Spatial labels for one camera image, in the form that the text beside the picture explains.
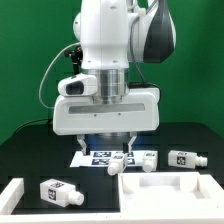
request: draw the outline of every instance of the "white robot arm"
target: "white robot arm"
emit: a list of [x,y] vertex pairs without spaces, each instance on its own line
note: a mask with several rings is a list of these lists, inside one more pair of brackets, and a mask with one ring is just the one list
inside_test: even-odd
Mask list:
[[59,83],[53,119],[58,135],[80,141],[85,134],[129,132],[134,138],[158,127],[159,89],[146,83],[129,88],[128,77],[129,61],[160,63],[175,47],[166,0],[148,4],[146,10],[136,0],[82,0],[74,21],[82,73]]

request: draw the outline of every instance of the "black tabletop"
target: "black tabletop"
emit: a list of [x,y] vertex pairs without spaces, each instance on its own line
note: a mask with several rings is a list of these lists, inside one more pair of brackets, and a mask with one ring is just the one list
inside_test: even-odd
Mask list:
[[[122,150],[127,136],[90,135],[87,143],[94,151]],[[25,194],[14,214],[54,214],[82,212],[119,212],[117,176],[109,176],[105,167],[70,168],[81,146],[76,136],[57,136],[51,125],[24,127],[0,146],[0,192],[15,177],[24,178]],[[197,171],[211,174],[224,186],[224,139],[207,126],[198,123],[161,123],[153,132],[138,133],[133,150],[157,150],[157,172]],[[208,167],[196,170],[168,166],[170,150],[197,152],[208,157]],[[128,167],[125,172],[143,172],[141,167]],[[40,199],[40,183],[57,179],[75,184],[84,193],[81,206],[61,208]]]

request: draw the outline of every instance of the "green backdrop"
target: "green backdrop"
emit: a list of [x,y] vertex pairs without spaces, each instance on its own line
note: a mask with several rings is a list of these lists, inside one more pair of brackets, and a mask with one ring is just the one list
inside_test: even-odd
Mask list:
[[[175,53],[163,64],[143,64],[147,81],[162,89],[162,122],[200,122],[224,137],[224,1],[168,0],[176,31]],[[81,0],[0,0],[0,143],[21,124],[52,117],[38,101],[43,74],[75,42],[72,24]],[[53,105],[57,83],[72,72],[60,58],[47,79]],[[137,81],[131,66],[131,81]]]

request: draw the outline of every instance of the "black and white pattern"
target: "black and white pattern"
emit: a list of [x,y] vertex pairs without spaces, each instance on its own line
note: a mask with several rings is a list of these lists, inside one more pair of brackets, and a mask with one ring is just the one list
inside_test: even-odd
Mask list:
[[95,158],[108,158],[111,157],[111,152],[94,152],[93,157]]
[[54,188],[59,188],[59,187],[62,187],[62,186],[64,186],[64,184],[62,184],[60,182],[56,182],[56,183],[51,185],[51,187],[54,187]]
[[48,189],[48,198],[56,201],[56,191]]
[[186,157],[177,156],[177,164],[182,166],[186,165]]
[[93,166],[107,166],[109,163],[109,159],[93,159],[92,165]]
[[135,165],[135,159],[134,158],[128,158],[128,165]]

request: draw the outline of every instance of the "white plastic box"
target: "white plastic box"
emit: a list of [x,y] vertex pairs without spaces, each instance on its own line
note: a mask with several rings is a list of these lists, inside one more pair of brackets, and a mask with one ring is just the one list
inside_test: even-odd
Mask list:
[[188,211],[220,212],[224,217],[224,191],[210,175],[185,173],[119,174],[121,213],[160,212],[180,215]]
[[[118,187],[121,208],[118,213],[0,215],[0,224],[224,223],[224,191],[210,175],[200,175],[195,172],[122,173],[118,175]],[[146,192],[149,192],[146,197],[138,197]],[[131,202],[133,199],[136,199],[137,203],[128,204],[128,201]]]

